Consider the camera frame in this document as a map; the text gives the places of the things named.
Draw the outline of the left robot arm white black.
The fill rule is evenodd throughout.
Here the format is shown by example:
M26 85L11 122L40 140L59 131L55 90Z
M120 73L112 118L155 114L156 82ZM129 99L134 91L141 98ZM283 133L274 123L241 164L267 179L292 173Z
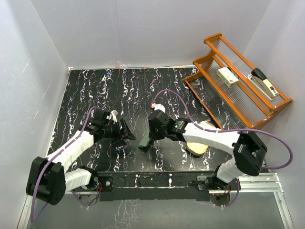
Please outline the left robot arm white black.
M26 194L56 205L66 192L84 186L94 190L98 186L97 172L88 167L68 171L72 163L101 139L111 139L121 146L125 140L135 140L124 119L117 120L117 112L92 107L83 126L55 152L33 160L26 186Z

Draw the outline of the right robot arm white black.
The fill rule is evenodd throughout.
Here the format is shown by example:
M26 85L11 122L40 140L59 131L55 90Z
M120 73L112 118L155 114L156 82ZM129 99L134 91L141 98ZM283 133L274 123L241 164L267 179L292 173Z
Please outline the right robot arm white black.
M199 143L232 155L230 160L215 169L212 176L197 182L203 189L225 189L239 176L257 176L260 173L267 146L255 132L244 130L223 133L218 128L208 132L202 125L186 118L174 120L161 110L153 111L148 117L148 123L152 140L169 138L172 141Z

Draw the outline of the green card holder wallet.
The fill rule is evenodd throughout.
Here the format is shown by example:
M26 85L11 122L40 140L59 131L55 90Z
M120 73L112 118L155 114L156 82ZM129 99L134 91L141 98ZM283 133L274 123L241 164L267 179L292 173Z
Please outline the green card holder wallet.
M144 135L144 137L141 139L141 141L139 142L138 148L141 150L147 150L150 145L150 142L151 142L151 138L149 136L149 133L146 133Z

